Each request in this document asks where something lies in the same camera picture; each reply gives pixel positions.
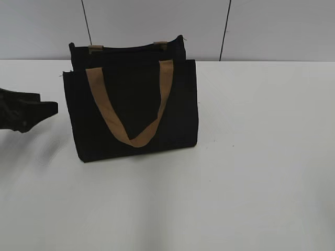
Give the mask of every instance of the table surface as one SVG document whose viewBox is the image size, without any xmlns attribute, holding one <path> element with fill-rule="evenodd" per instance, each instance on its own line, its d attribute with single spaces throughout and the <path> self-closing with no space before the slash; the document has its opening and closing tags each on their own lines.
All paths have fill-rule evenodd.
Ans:
<svg viewBox="0 0 335 251">
<path fill-rule="evenodd" d="M 59 114 L 0 131 L 0 249 L 335 250 L 335 63 L 197 62 L 195 148 L 82 163 L 70 61 L 0 61 Z"/>
</svg>

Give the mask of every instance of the black tote bag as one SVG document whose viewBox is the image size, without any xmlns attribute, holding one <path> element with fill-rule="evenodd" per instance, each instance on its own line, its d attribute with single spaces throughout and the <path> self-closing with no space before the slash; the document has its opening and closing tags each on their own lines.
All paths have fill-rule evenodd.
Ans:
<svg viewBox="0 0 335 251">
<path fill-rule="evenodd" d="M 92 162 L 197 143 L 194 60 L 119 62 L 64 72 L 79 158 Z"/>
<path fill-rule="evenodd" d="M 179 35 L 175 40 L 170 42 L 155 42 L 140 47 L 109 48 L 102 45 L 76 47 L 74 43 L 70 43 L 69 47 L 74 71 L 109 66 L 133 60 L 186 60 L 184 38 L 182 35 Z"/>
</svg>

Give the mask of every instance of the bag handle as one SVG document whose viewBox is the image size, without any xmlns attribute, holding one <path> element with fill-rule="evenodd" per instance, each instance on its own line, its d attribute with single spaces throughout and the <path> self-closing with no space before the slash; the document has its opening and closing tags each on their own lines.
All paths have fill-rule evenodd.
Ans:
<svg viewBox="0 0 335 251">
<path fill-rule="evenodd" d="M 131 145 L 133 147 L 143 147 L 147 145 L 156 134 L 172 87 L 173 60 L 159 61 L 159 65 L 161 103 L 159 106 L 157 119 L 148 125 L 137 137 L 132 140 L 129 139 L 124 125 L 115 113 L 115 110 L 108 98 L 102 67 L 86 69 L 88 83 L 90 85 L 95 103 L 97 104 L 98 109 L 103 116 L 109 130 L 115 138 L 127 145 Z"/>
</svg>

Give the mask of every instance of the tan handle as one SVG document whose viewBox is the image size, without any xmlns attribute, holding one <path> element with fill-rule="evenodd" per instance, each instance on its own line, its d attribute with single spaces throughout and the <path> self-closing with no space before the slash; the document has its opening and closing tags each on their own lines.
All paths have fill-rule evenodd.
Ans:
<svg viewBox="0 0 335 251">
<path fill-rule="evenodd" d="M 101 115 L 103 116 L 109 130 L 119 141 L 133 147 L 147 145 L 156 134 L 158 125 L 163 116 L 166 102 L 168 101 L 173 78 L 173 60 L 159 61 L 160 65 L 160 93 L 161 104 L 159 106 L 157 119 L 148 125 L 136 138 L 129 139 L 128 134 L 121 120 L 115 113 L 108 98 L 104 82 L 104 74 L 101 67 L 86 69 L 88 83 Z"/>
<path fill-rule="evenodd" d="M 92 51 L 103 51 L 103 45 L 89 45 L 88 46 L 88 53 L 92 54 Z"/>
</svg>

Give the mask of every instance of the black fabric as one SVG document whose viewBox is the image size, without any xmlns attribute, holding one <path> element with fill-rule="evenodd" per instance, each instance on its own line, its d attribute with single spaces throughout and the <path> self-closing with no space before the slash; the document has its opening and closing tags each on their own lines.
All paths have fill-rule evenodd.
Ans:
<svg viewBox="0 0 335 251">
<path fill-rule="evenodd" d="M 149 44 L 131 48 L 104 47 L 103 51 L 93 51 L 92 54 L 89 54 L 88 47 L 76 47 L 74 43 L 70 43 L 69 47 L 74 71 L 130 61 L 186 60 L 182 35 L 168 42 L 166 50 L 163 50 L 159 44 Z"/>
<path fill-rule="evenodd" d="M 40 102 L 39 94 L 0 92 L 0 129 L 25 133 L 58 113 L 56 102 Z"/>
<path fill-rule="evenodd" d="M 109 98 L 130 138 L 157 117 L 160 103 L 157 70 L 159 65 L 155 61 L 141 66 L 128 64 L 103 68 Z M 141 79 L 135 81 L 136 75 Z M 63 79 L 74 141 L 83 162 L 191 147 L 197 143 L 194 60 L 174 60 L 172 88 L 158 130 L 153 139 L 140 148 L 118 141 L 110 132 L 95 104 L 84 70 L 64 72 Z M 137 112 L 143 119 L 135 116 Z"/>
<path fill-rule="evenodd" d="M 157 61 L 103 68 L 109 100 L 130 139 L 157 119 L 161 102 L 159 68 Z"/>
</svg>

